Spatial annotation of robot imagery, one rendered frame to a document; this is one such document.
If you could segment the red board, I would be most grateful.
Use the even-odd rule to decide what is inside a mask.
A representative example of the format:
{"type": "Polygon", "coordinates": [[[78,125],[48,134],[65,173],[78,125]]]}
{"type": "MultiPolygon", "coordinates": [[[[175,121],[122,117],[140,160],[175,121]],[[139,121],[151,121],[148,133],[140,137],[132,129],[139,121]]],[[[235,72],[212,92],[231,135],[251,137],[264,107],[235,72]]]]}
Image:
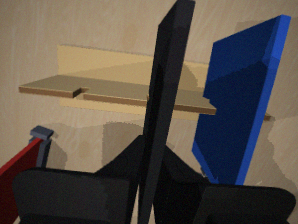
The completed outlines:
{"type": "Polygon", "coordinates": [[[0,224],[13,224],[19,216],[12,180],[20,172],[36,167],[40,144],[44,141],[35,138],[22,151],[17,153],[7,164],[0,167],[0,224]]]}

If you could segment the tan slotted board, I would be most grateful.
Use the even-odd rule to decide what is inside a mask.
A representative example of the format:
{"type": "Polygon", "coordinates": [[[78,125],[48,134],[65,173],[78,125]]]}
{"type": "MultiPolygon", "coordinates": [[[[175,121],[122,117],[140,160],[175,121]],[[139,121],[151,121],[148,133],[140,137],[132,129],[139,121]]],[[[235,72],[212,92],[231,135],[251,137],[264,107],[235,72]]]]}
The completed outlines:
{"type": "MultiPolygon", "coordinates": [[[[19,93],[59,97],[60,106],[145,115],[153,58],[57,45],[58,75],[20,85],[19,93]]],[[[183,62],[172,118],[215,115],[203,97],[208,66],[183,62]]]]}

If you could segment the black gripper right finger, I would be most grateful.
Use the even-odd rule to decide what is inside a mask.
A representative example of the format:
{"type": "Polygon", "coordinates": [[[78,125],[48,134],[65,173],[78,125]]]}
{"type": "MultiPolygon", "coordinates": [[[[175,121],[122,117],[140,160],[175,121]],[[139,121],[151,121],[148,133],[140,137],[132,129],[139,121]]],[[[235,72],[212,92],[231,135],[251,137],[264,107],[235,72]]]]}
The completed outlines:
{"type": "Polygon", "coordinates": [[[282,215],[296,197],[283,188],[213,184],[165,146],[153,201],[155,224],[205,224],[211,213],[282,215]]]}

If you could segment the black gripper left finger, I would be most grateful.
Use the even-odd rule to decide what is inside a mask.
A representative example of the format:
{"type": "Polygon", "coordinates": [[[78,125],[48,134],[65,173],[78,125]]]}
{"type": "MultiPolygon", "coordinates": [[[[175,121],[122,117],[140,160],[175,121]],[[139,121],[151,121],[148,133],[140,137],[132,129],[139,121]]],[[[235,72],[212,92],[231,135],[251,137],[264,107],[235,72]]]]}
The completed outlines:
{"type": "Polygon", "coordinates": [[[145,150],[145,135],[92,172],[32,167],[12,189],[20,220],[27,213],[130,224],[145,150]]]}

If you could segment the blue notched board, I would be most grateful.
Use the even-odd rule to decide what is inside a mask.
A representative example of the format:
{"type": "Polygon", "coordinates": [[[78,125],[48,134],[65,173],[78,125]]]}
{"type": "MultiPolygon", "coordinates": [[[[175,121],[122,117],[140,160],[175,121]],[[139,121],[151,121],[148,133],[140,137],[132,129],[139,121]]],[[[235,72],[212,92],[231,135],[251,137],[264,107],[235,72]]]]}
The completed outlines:
{"type": "Polygon", "coordinates": [[[281,14],[213,42],[192,153],[213,184],[243,185],[292,17],[281,14]]]}

